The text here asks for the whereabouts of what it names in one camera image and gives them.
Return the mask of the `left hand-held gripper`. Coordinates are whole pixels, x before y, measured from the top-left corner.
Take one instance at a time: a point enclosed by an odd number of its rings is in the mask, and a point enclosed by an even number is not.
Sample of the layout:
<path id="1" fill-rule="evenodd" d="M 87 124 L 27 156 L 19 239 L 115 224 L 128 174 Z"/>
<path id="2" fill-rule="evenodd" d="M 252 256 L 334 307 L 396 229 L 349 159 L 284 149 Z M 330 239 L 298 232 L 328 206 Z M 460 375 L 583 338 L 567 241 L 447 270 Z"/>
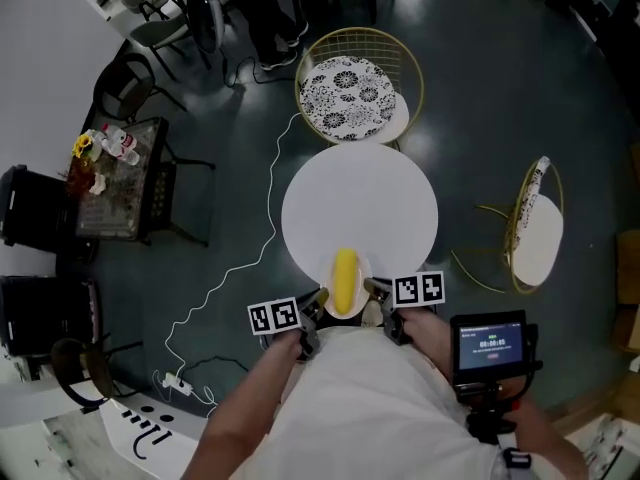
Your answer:
<path id="1" fill-rule="evenodd" d="M 284 298 L 247 307 L 252 334 L 266 351 L 284 332 L 299 331 L 300 358 L 313 358 L 320 349 L 317 320 L 329 299 L 326 287 L 312 295 Z"/>

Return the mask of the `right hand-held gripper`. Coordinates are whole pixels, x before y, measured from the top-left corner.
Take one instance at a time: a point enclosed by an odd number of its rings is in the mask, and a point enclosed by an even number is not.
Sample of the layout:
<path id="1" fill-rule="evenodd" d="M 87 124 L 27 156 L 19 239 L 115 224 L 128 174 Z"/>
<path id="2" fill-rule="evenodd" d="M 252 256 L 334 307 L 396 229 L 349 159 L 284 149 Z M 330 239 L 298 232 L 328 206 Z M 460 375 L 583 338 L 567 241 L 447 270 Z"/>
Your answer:
<path id="1" fill-rule="evenodd" d="M 445 302 L 444 273 L 442 271 L 416 272 L 392 280 L 367 277 L 363 286 L 371 296 L 387 296 L 381 306 L 383 330 L 396 345 L 412 342 L 404 330 L 400 309 L 422 307 L 436 313 L 436 305 Z"/>

